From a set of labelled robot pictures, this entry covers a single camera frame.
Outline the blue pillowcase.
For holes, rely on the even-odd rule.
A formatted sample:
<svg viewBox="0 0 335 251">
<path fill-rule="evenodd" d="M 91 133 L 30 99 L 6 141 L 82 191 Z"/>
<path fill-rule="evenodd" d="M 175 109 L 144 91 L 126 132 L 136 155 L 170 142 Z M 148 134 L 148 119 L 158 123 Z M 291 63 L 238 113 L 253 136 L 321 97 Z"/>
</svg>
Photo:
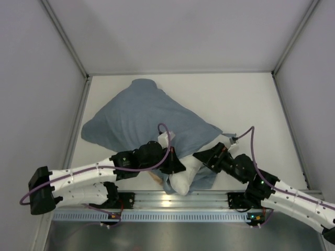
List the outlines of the blue pillowcase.
<svg viewBox="0 0 335 251">
<path fill-rule="evenodd" d="M 83 140 L 114 152 L 134 150 L 158 138 L 158 124 L 174 132 L 172 146 L 179 159 L 204 151 L 223 140 L 222 131 L 183 107 L 150 79 L 136 79 L 117 94 L 82 127 Z M 168 174 L 151 170 L 162 180 L 163 190 L 176 193 Z M 216 174 L 203 164 L 189 192 L 212 188 Z"/>
</svg>

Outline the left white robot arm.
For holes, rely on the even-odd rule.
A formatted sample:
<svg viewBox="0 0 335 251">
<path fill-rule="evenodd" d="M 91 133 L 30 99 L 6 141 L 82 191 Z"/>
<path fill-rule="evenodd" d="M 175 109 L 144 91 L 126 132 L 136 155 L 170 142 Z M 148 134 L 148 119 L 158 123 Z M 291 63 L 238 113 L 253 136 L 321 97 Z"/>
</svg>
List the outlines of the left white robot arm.
<svg viewBox="0 0 335 251">
<path fill-rule="evenodd" d="M 32 215 L 78 204 L 99 210 L 111 209 L 123 201 L 116 181 L 135 178 L 140 172 L 152 169 L 168 175 L 186 170 L 174 147 L 150 141 L 138 149 L 119 152 L 92 165 L 64 170 L 39 167 L 28 183 L 27 204 Z"/>
</svg>

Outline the white pillow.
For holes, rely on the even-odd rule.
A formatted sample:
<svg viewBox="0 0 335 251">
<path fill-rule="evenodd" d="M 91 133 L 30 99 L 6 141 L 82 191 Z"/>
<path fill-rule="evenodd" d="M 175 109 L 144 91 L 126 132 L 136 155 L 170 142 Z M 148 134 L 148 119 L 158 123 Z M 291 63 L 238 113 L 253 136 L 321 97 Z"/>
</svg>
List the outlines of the white pillow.
<svg viewBox="0 0 335 251">
<path fill-rule="evenodd" d="M 186 168 L 185 171 L 171 174 L 169 181 L 172 189 L 181 196 L 187 195 L 190 186 L 202 166 L 202 162 L 192 155 L 180 159 L 180 162 Z"/>
</svg>

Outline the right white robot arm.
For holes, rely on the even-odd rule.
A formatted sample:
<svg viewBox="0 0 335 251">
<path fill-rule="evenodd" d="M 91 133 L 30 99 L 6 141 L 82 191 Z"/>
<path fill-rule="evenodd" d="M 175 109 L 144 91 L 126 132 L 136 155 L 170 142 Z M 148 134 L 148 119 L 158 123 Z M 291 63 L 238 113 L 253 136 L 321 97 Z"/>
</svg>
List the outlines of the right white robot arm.
<svg viewBox="0 0 335 251">
<path fill-rule="evenodd" d="M 277 210 L 295 218 L 319 232 L 334 243 L 334 204 L 312 197 L 284 183 L 278 177 L 256 169 L 254 161 L 245 154 L 232 157 L 219 142 L 209 150 L 193 156 L 207 168 L 218 173 L 224 171 L 239 182 L 247 184 L 243 193 L 243 206 Z"/>
</svg>

